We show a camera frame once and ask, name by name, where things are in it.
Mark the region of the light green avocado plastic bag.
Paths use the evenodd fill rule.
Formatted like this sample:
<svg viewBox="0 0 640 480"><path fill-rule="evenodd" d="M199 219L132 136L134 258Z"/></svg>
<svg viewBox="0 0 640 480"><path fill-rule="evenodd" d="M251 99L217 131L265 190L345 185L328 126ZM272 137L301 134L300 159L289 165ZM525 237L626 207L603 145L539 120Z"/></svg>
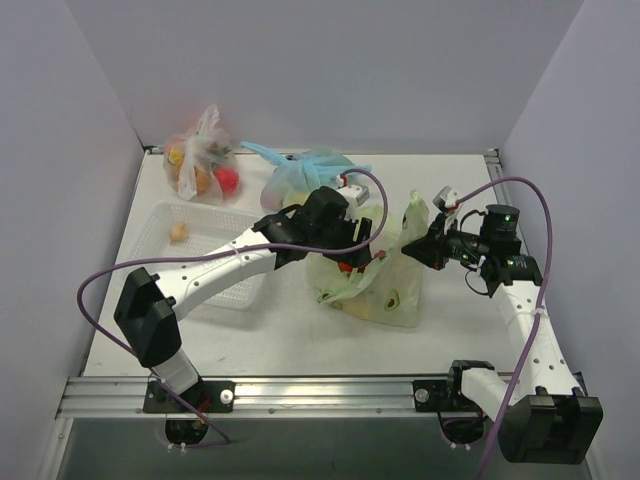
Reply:
<svg viewBox="0 0 640 480"><path fill-rule="evenodd" d="M389 215L380 235L369 245L372 261L350 273L320 255L306 257L307 280L319 304L370 322L413 328L420 323L419 303L424 267L404 255L404 245L428 230L429 209L415 190L401 218Z"/></svg>

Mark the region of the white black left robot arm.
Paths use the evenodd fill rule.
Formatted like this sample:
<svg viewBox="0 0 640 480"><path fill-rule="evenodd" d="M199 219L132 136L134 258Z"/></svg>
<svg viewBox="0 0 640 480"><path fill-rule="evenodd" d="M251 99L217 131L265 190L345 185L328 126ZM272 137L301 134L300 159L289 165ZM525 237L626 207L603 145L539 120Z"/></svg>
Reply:
<svg viewBox="0 0 640 480"><path fill-rule="evenodd" d="M362 186L321 187L302 205L257 221L215 250L213 260L157 273L140 267L127 275L114 320L140 365L168 386L166 398L176 409L193 410L202 399L201 377L182 348L180 321L220 292L310 253L352 267L366 265L371 254L362 243L372 222L354 215L368 197Z"/></svg>

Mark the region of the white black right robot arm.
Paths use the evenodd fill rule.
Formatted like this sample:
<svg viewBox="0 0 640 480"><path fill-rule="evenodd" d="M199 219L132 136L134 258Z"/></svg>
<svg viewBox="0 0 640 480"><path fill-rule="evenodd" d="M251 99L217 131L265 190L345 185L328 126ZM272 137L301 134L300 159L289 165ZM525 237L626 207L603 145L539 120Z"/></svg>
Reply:
<svg viewBox="0 0 640 480"><path fill-rule="evenodd" d="M454 361L443 385L445 402L456 409L473 404L487 415L509 462L581 463L603 409L564 360L541 299L543 274L521 251L518 209L487 206L477 234L462 230L456 216L454 208L442 207L427 233L402 252L436 271L456 261L478 274L520 357L510 382L487 361Z"/></svg>

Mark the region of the blue tied plastic bag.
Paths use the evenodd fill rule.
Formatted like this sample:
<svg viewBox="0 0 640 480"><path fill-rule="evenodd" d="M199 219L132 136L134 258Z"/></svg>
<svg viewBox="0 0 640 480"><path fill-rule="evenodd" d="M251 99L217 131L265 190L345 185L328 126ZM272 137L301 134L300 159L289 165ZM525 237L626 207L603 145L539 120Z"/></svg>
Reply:
<svg viewBox="0 0 640 480"><path fill-rule="evenodd" d="M358 168L346 156L331 149L285 155L251 142L243 141L240 146L275 167L260 195L260 204L265 211L302 204L312 191L322 186L337 189L337 178L345 170Z"/></svg>

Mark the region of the clear tied bag of fruits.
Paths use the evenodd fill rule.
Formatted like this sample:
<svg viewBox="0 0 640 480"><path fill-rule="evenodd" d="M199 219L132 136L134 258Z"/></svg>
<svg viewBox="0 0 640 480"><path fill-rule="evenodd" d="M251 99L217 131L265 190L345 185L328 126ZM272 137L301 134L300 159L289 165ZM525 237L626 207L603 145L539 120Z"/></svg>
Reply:
<svg viewBox="0 0 640 480"><path fill-rule="evenodd" d="M163 167L169 186L182 200L222 205L236 193L237 160L215 104L186 132L165 142Z"/></svg>

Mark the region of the small tan fake fruit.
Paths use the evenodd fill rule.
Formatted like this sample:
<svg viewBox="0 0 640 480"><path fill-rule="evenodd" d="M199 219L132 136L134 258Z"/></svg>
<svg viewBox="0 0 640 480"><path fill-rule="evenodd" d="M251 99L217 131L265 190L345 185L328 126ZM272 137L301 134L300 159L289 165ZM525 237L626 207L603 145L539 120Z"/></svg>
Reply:
<svg viewBox="0 0 640 480"><path fill-rule="evenodd" d="M175 224L169 231L169 240L171 244L179 244L189 238L189 233L184 223Z"/></svg>

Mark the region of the white perforated plastic basket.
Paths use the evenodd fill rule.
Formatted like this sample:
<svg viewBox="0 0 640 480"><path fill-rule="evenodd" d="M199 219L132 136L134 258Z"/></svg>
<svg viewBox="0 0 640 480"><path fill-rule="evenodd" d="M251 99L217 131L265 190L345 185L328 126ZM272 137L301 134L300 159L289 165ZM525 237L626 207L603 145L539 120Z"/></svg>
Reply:
<svg viewBox="0 0 640 480"><path fill-rule="evenodd" d="M205 255L234 240L258 219L254 214L222 207L161 201L134 230L132 244L124 249L123 259ZM189 238L171 244L169 231L179 223L186 225Z"/></svg>

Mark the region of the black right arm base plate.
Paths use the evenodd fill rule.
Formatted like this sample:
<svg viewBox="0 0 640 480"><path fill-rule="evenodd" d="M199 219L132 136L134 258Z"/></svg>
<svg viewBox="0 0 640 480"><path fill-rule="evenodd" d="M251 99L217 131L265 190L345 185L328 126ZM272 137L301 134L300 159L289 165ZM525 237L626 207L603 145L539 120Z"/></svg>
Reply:
<svg viewBox="0 0 640 480"><path fill-rule="evenodd" d="M478 414L480 408L466 397L450 392L443 379L414 380L412 382L414 409L420 413Z"/></svg>

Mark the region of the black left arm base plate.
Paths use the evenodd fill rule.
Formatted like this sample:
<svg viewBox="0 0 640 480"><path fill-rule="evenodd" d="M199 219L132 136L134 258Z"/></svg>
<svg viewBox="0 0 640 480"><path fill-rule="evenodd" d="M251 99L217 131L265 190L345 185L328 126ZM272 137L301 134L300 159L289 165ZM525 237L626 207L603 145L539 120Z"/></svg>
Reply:
<svg viewBox="0 0 640 480"><path fill-rule="evenodd" d="M235 388L236 384L231 380L200 380L180 397L202 413L230 413L233 411ZM152 414L187 412L158 380L147 383L142 410Z"/></svg>

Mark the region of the aluminium front rail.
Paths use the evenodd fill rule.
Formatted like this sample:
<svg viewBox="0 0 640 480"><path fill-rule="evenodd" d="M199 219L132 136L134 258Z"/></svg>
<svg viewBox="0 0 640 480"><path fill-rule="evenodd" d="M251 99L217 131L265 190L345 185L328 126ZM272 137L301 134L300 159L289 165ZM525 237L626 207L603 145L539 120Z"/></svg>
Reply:
<svg viewBox="0 0 640 480"><path fill-rule="evenodd" d="M403 418L414 409L412 382L443 375L357 377L236 377L233 411L216 419ZM142 410L147 377L79 377L67 382L57 416L63 419L187 419L191 413ZM444 417L475 417L448 413Z"/></svg>

